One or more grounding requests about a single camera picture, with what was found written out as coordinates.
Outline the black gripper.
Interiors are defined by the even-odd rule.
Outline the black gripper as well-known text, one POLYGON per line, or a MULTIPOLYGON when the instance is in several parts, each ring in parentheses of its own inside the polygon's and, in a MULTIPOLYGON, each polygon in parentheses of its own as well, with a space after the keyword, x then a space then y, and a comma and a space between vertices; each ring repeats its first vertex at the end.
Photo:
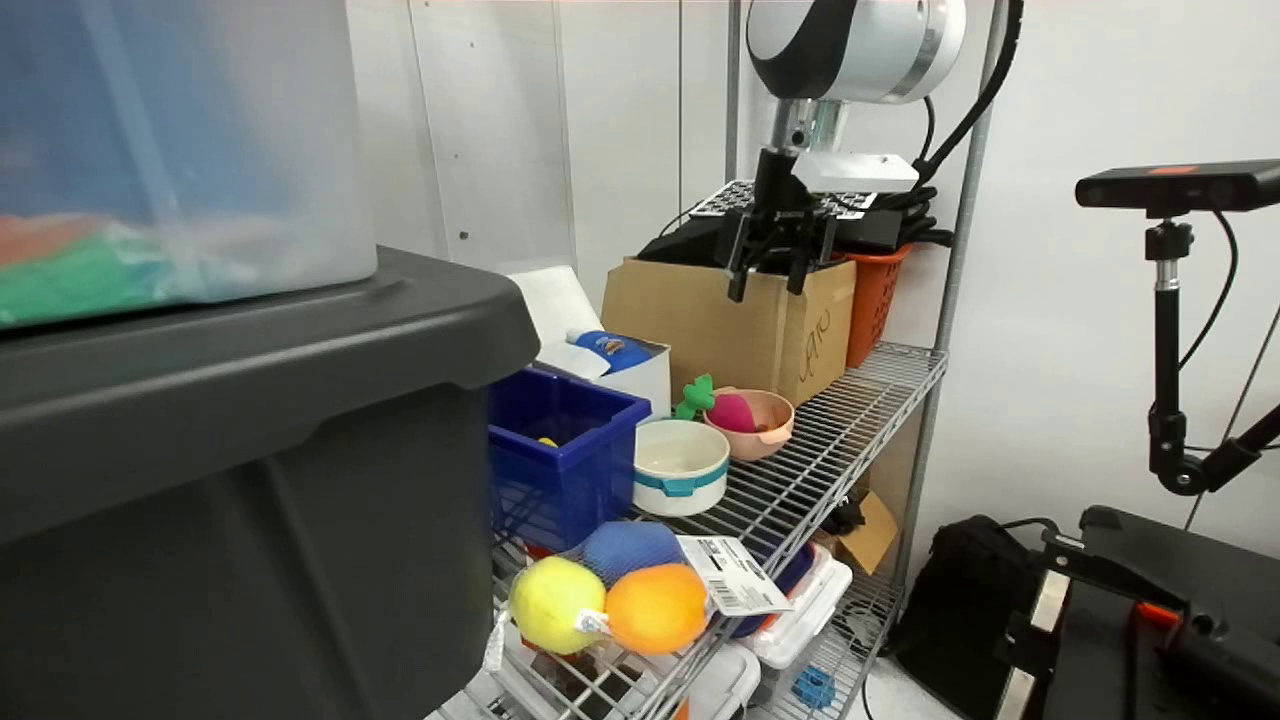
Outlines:
POLYGON ((795 177, 795 158, 764 149, 755 158, 751 205, 741 217, 727 252, 727 300, 744 300, 749 261, 790 255, 788 293, 805 298, 816 261, 831 255, 836 222, 820 208, 795 177))

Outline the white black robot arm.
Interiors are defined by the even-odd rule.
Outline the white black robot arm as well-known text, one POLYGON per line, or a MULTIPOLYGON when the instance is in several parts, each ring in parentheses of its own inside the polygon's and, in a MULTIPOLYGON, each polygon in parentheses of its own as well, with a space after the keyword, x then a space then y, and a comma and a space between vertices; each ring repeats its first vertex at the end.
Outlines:
POLYGON ((727 244, 727 298, 780 261, 799 298, 831 255, 829 197, 907 193, 920 170, 894 154, 836 154, 849 106, 925 101, 963 48, 963 0, 749 0, 749 60, 774 101, 751 205, 727 244))

